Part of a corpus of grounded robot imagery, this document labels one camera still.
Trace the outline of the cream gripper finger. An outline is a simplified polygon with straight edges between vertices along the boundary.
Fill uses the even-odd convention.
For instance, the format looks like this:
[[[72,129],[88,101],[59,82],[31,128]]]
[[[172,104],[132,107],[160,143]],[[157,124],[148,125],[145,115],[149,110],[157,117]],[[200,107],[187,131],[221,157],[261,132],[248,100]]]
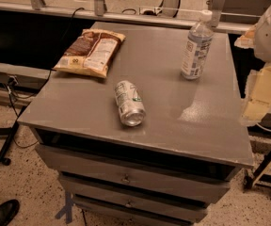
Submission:
[[[253,49],[255,46],[255,30],[256,26],[253,25],[244,35],[236,39],[234,45],[242,49]]]
[[[258,123],[271,107],[271,63],[259,71],[251,70],[246,81],[242,123]]]

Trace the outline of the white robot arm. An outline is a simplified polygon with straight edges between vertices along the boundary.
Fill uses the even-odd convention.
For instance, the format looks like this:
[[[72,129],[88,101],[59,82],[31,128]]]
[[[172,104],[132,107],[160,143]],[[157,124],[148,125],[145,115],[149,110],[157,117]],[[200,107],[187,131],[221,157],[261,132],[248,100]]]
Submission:
[[[253,126],[260,122],[271,108],[271,5],[259,21],[234,45],[251,48],[254,56],[264,62],[257,72],[252,70],[247,78],[241,123]]]

